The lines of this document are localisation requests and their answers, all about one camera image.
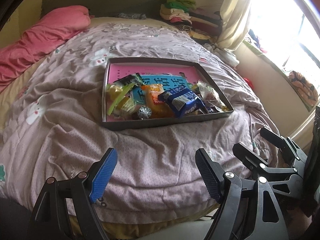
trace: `box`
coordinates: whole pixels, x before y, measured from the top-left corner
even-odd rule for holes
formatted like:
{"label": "box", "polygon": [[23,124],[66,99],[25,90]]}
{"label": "box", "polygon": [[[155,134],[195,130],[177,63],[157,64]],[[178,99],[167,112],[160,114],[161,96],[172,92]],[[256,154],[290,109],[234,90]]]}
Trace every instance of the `box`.
{"label": "box", "polygon": [[[159,118],[148,120],[113,120],[107,116],[107,104],[106,104],[106,86],[108,83],[114,82],[116,79],[122,78],[128,74],[139,72],[140,74],[146,74],[150,71],[157,71],[158,73],[185,73],[193,77],[193,83],[197,82],[197,77],[207,84],[211,85],[219,94],[220,100],[230,109],[230,111],[214,114],[201,114],[184,116],[181,118]],[[109,130],[120,131],[125,129],[141,129],[160,127],[171,124],[179,124],[186,122],[204,122],[208,120],[219,119],[228,117],[233,112],[233,107],[229,103],[228,99],[219,89],[217,84],[212,80],[208,73],[195,62],[166,59],[166,58],[147,58],[147,57],[125,57],[125,58],[110,58],[107,62],[103,89],[102,89],[102,125]]]}

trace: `window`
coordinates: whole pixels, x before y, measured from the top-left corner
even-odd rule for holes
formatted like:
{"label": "window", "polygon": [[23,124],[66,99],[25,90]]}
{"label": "window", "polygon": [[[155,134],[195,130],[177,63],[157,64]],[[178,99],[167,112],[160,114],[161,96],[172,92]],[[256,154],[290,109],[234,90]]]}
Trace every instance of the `window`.
{"label": "window", "polygon": [[320,92],[320,39],[294,0],[252,0],[250,28],[285,74],[300,72]]}

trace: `green flower print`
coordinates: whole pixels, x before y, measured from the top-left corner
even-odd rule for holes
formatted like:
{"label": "green flower print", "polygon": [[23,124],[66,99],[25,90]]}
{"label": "green flower print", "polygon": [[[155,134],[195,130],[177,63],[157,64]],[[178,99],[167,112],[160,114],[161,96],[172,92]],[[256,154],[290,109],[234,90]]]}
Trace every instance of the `green flower print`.
{"label": "green flower print", "polygon": [[0,165],[0,181],[4,181],[4,176],[5,176],[4,166]]}

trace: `blue snack package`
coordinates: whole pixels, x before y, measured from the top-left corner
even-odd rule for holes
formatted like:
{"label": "blue snack package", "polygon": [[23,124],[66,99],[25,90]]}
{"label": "blue snack package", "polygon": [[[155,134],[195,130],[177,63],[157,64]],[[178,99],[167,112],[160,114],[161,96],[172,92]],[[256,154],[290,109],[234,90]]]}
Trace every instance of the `blue snack package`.
{"label": "blue snack package", "polygon": [[200,108],[205,108],[202,100],[184,85],[163,92],[158,96],[158,99],[167,103],[178,118]]}

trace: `window sill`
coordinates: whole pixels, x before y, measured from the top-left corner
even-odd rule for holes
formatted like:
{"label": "window sill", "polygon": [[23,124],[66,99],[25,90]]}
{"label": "window sill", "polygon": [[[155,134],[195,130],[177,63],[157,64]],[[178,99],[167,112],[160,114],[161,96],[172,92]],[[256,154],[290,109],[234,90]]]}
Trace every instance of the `window sill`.
{"label": "window sill", "polygon": [[303,102],[303,104],[305,105],[306,109],[309,112],[315,109],[315,106],[311,106],[310,104],[308,104],[304,100],[304,98],[298,93],[295,86],[291,83],[289,77],[275,63],[273,63],[263,52],[261,52],[257,47],[255,47],[254,45],[252,45],[247,41],[243,41],[243,44],[246,45],[246,47],[249,48],[257,57],[261,58],[264,62],[268,63],[275,71],[277,71],[289,83],[289,85],[293,88],[293,90],[299,96],[300,100]]}

